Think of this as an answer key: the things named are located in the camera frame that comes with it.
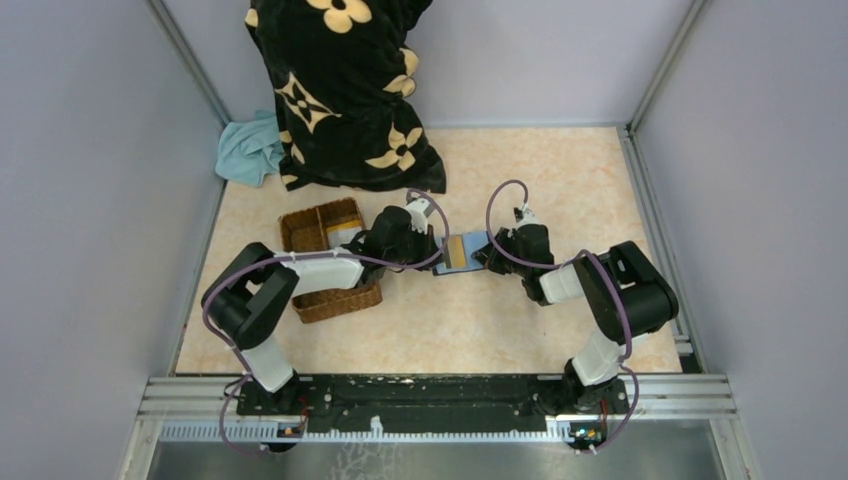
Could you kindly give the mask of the navy blue card holder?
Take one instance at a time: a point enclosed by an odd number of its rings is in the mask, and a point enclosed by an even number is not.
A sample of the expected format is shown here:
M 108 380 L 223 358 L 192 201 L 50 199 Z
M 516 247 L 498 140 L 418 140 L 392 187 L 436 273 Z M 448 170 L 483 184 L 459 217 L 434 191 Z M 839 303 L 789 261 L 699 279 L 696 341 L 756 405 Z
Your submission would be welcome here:
M 434 276 L 445 276 L 484 270 L 484 264 L 474 254 L 489 244 L 485 231 L 467 232 L 436 238 L 443 247 L 441 262 L 432 270 Z

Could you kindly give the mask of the gold card with stripe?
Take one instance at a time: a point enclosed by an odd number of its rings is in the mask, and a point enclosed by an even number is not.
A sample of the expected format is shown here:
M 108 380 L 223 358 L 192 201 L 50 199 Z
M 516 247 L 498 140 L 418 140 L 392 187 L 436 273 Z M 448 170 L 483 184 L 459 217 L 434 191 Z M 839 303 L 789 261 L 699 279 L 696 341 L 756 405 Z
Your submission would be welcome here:
M 452 235 L 445 238 L 444 242 L 444 270 L 461 270 L 467 267 L 463 237 Z

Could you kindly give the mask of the white magnetic stripe card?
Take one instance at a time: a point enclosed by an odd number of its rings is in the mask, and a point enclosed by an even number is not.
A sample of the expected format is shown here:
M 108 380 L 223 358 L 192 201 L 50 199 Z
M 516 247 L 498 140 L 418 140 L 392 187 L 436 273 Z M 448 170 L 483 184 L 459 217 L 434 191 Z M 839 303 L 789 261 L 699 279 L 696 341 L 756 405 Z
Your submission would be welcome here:
M 348 244 L 362 230 L 363 224 L 359 219 L 346 220 L 341 223 L 329 225 L 325 228 L 328 246 L 330 248 L 336 248 Z

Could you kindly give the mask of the brown woven divided basket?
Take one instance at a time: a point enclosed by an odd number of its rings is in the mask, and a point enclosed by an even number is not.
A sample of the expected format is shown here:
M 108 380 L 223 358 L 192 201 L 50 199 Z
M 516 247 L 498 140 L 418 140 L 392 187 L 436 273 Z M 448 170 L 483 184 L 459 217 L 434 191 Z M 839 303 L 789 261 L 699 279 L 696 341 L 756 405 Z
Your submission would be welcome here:
M 303 324 L 351 314 L 382 302 L 377 283 L 357 284 L 364 269 L 358 260 L 345 256 L 344 245 L 328 246 L 325 228 L 352 219 L 362 221 L 363 232 L 365 222 L 351 197 L 278 218 L 284 265 L 298 275 L 291 304 Z

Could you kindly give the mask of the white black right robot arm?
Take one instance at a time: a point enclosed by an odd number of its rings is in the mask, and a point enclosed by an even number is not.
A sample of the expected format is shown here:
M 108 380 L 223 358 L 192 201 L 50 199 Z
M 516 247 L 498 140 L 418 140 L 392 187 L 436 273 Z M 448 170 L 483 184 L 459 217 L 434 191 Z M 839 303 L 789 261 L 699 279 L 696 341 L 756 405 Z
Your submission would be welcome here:
M 586 300 L 595 330 L 566 362 L 561 394 L 577 408 L 609 388 L 637 338 L 657 332 L 679 313 L 676 294 L 632 241 L 557 266 L 548 228 L 526 224 L 499 229 L 472 258 L 493 273 L 519 276 L 529 299 L 540 306 Z

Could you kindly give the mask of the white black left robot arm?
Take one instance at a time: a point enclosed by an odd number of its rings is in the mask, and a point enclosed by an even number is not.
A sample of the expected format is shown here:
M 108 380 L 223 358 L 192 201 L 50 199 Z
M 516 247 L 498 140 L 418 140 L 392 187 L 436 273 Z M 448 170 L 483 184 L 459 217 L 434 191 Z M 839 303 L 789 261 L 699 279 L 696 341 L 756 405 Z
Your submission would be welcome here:
M 427 270 L 440 257 L 432 213 L 417 198 L 388 206 L 371 228 L 346 244 L 319 252 L 274 253 L 261 242 L 244 247 L 201 299 L 204 322 L 234 352 L 247 374 L 276 393 L 296 376 L 273 338 L 290 301 L 328 290 L 369 287 L 385 270 Z

